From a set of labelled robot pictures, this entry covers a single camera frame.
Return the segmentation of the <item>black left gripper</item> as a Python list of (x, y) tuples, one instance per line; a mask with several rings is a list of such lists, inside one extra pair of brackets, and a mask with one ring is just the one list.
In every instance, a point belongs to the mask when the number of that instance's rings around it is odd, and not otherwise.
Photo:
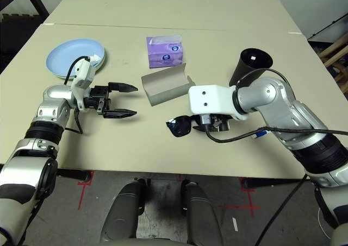
[(128, 109), (109, 110), (111, 102), (109, 93), (112, 91), (130, 93), (138, 91), (138, 88), (130, 84), (115, 82), (109, 82), (108, 86), (95, 86), (90, 89), (88, 96), (83, 98), (84, 106), (88, 109), (95, 109), (97, 113), (103, 115), (104, 118), (119, 119), (137, 114), (136, 111)]

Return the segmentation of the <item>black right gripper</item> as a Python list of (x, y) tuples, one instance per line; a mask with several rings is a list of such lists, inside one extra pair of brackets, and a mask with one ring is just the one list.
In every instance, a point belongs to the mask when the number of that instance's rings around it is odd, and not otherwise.
[(232, 119), (230, 115), (210, 114), (210, 125), (201, 124), (193, 126), (193, 129), (201, 132), (223, 132), (229, 131), (229, 120)]

